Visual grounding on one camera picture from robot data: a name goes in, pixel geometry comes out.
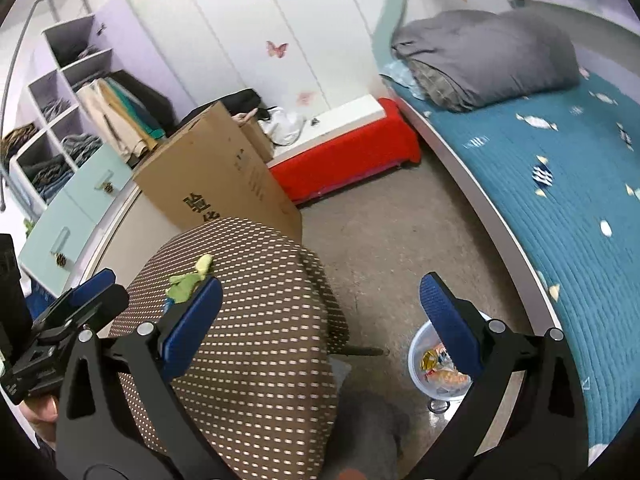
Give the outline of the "person's left hand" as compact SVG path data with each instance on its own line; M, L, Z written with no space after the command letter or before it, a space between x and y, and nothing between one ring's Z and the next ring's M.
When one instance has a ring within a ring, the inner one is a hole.
M35 434L55 450L58 399L55 396L32 396L20 404L20 411Z

